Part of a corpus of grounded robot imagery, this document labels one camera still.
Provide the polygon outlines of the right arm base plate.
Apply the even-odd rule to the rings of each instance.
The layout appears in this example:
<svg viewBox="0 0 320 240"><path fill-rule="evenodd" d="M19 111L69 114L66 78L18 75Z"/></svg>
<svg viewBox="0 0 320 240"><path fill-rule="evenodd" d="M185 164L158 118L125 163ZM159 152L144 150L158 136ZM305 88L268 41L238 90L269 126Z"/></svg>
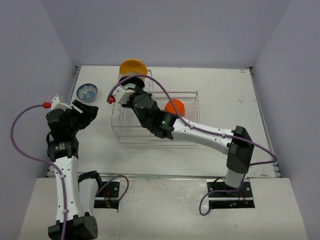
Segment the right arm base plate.
<svg viewBox="0 0 320 240"><path fill-rule="evenodd" d="M224 184L222 178L207 181L207 191L226 191L232 188ZM255 202L251 183L245 180L239 191L213 192L208 195L208 203L211 209L251 209L255 208Z"/></svg>

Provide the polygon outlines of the blue white patterned bowl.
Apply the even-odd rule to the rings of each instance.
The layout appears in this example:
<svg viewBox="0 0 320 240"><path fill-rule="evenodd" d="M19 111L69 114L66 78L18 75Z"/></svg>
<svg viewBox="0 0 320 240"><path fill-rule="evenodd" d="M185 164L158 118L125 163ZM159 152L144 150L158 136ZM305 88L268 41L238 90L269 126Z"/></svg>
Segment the blue white patterned bowl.
<svg viewBox="0 0 320 240"><path fill-rule="evenodd" d="M93 83L85 83L76 90L76 97L84 102L93 101L98 95L98 88Z"/></svg>

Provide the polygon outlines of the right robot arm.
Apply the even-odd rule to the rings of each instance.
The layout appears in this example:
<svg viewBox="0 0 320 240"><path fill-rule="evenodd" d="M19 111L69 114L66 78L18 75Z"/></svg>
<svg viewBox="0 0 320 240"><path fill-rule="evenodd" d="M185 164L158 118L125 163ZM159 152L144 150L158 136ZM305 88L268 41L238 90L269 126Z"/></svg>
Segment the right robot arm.
<svg viewBox="0 0 320 240"><path fill-rule="evenodd" d="M140 125L155 137L189 141L215 149L227 156L227 173L223 191L233 197L241 191L241 182L248 173L254 145L242 126L221 129L192 122L175 113L161 110L150 93L140 87L123 90L118 103L135 113Z"/></svg>

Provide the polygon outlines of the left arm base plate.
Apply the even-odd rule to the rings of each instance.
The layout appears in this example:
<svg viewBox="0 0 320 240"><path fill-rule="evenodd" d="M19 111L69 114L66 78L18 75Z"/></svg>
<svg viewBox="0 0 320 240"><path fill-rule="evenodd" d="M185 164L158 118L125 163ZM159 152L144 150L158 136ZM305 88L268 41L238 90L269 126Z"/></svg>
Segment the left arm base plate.
<svg viewBox="0 0 320 240"><path fill-rule="evenodd" d="M112 181L100 193L98 193L94 200L95 209L119 209L120 198L120 182Z"/></svg>

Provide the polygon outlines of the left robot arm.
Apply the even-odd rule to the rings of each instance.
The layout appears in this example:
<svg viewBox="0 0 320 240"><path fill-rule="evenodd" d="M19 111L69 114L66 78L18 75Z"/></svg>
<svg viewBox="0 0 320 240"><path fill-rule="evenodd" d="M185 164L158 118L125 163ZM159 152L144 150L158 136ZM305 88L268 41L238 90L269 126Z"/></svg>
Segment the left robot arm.
<svg viewBox="0 0 320 240"><path fill-rule="evenodd" d="M95 240L98 224L93 214L95 197L104 184L97 171L78 174L78 131L97 116L97 106L77 100L68 105L55 96L46 114L50 132L46 137L47 155L54 167L57 192L55 224L47 229L52 240Z"/></svg>

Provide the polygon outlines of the mint green bowl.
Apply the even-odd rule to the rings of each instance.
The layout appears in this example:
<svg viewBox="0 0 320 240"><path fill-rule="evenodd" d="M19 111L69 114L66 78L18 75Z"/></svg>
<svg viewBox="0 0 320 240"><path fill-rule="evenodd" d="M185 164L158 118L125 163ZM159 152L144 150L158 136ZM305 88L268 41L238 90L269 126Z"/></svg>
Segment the mint green bowl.
<svg viewBox="0 0 320 240"><path fill-rule="evenodd" d="M136 87L136 85L134 83L128 83L126 85L124 85L125 89L134 89Z"/></svg>

